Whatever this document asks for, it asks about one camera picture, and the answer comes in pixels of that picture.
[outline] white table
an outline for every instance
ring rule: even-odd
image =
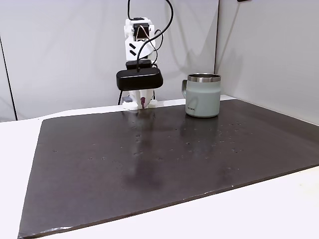
[[[222,100],[232,99],[222,96]],[[159,107],[185,100],[159,102]],[[65,111],[0,123],[0,238],[15,239],[43,119],[123,111],[122,106]],[[48,239],[319,238],[319,167]]]

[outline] white wall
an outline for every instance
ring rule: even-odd
[[[15,116],[0,45],[0,122],[11,120],[15,120]]]
[[[220,0],[224,92],[319,124],[318,13],[318,0]]]
[[[174,20],[159,50],[164,85],[157,99],[179,99],[181,81],[213,72],[218,0],[172,0]],[[131,16],[163,29],[164,0],[132,0]],[[125,69],[127,0],[0,0],[0,33],[19,119],[115,105]]]

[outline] cable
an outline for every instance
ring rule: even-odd
[[[18,116],[17,116],[17,114],[16,114],[15,104],[14,104],[14,100],[13,100],[13,94],[12,94],[12,89],[11,89],[11,83],[10,83],[10,80],[9,80],[8,69],[7,69],[7,67],[6,67],[6,62],[5,62],[5,57],[4,57],[4,51],[3,51],[1,36],[0,36],[0,48],[2,49],[2,56],[3,56],[3,61],[4,61],[4,68],[5,68],[5,72],[6,72],[6,78],[8,79],[8,85],[9,85],[9,91],[10,91],[10,95],[11,95],[11,101],[12,101],[12,107],[13,107],[14,117],[15,117],[15,120],[18,120]]]
[[[146,37],[147,37],[148,39],[150,39],[150,37],[148,36],[148,34],[146,33],[146,31],[145,31],[145,29],[144,29],[144,27],[143,27],[142,25],[139,25],[138,33],[139,33],[140,28],[143,29],[143,31],[144,31]],[[153,66],[153,65],[155,64],[155,62],[157,61],[159,54],[158,54],[158,50],[154,47],[154,45],[152,44],[152,42],[150,42],[150,44],[152,45],[152,47],[154,48],[154,51],[156,52],[155,61],[154,61],[154,62],[152,63],[152,65],[151,65],[151,66]]]
[[[134,20],[134,19],[132,19],[131,17],[130,17],[130,2],[131,2],[131,0],[128,0],[128,18],[129,18],[129,20]]]
[[[162,35],[161,35],[160,45],[159,45],[157,51],[160,49],[161,45],[163,44],[163,40],[164,40],[164,35],[162,34]]]
[[[123,93],[123,91],[120,92],[120,97],[119,97],[118,106],[121,104],[122,93]]]
[[[155,37],[153,37],[152,39],[149,39],[148,41],[144,42],[143,45],[141,46],[141,48],[139,50],[139,53],[138,53],[137,61],[136,61],[136,70],[137,70],[137,72],[140,71],[140,69],[139,69],[139,59],[140,59],[140,54],[142,52],[142,49],[145,47],[146,44],[148,44],[149,42],[157,39],[159,36],[163,35],[163,33],[169,28],[169,26],[171,25],[171,22],[173,21],[173,16],[174,16],[173,6],[171,5],[169,0],[166,0],[166,2],[168,3],[168,5],[170,7],[170,11],[171,11],[170,20],[169,20],[167,26],[164,28],[164,30],[160,34],[158,34]]]

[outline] stainless steel rim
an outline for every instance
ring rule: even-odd
[[[196,73],[188,75],[187,80],[200,83],[218,82],[220,81],[220,76],[208,73]]]

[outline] black cable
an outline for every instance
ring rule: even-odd
[[[134,20],[134,19],[132,19],[131,17],[130,17],[130,2],[131,2],[131,0],[128,0],[128,18],[129,18],[129,20]]]
[[[120,92],[120,97],[119,97],[118,106],[121,104],[122,93],[123,93],[123,91]]]
[[[14,100],[13,100],[13,94],[12,94],[11,84],[10,84],[10,80],[9,80],[8,69],[7,69],[7,67],[6,67],[6,62],[5,62],[5,57],[4,57],[4,51],[3,51],[1,36],[0,36],[0,47],[1,47],[1,49],[2,49],[4,67],[5,67],[6,77],[7,77],[7,79],[8,79],[8,85],[9,85],[9,91],[10,91],[11,100],[12,100],[12,107],[13,107],[14,117],[15,117],[15,120],[18,120],[18,116],[17,116],[17,114],[16,114],[15,105],[14,105]]]
[[[159,56],[158,51],[156,49],[154,49],[154,50],[156,52],[156,58],[155,58],[155,61],[151,64],[151,66],[155,65],[156,61],[158,60],[158,56]]]
[[[163,40],[164,40],[164,35],[162,34],[162,35],[161,35],[160,45],[159,45],[158,49],[156,49],[157,51],[160,49],[161,45],[163,44]]]
[[[159,56],[158,50],[160,49],[161,45],[163,44],[163,40],[164,40],[164,35],[162,34],[162,35],[161,35],[160,45],[159,45],[158,49],[156,49],[156,48],[154,49],[155,52],[156,52],[156,58],[155,58],[155,61],[152,63],[152,66],[156,65],[156,61],[158,60],[158,56]]]
[[[136,61],[136,70],[137,70],[137,72],[140,71],[140,69],[139,69],[139,59],[140,59],[140,54],[142,52],[142,49],[145,47],[146,44],[148,44],[149,42],[157,39],[159,36],[163,35],[163,33],[169,28],[169,26],[171,25],[171,22],[173,21],[173,16],[174,16],[173,6],[171,5],[169,0],[166,0],[166,2],[168,3],[168,5],[170,7],[170,11],[171,11],[171,16],[170,16],[169,23],[167,24],[167,26],[164,28],[164,30],[160,34],[158,34],[155,37],[153,37],[153,38],[149,39],[148,41],[144,42],[143,45],[141,46],[141,48],[139,50],[139,53],[138,53],[137,61]]]

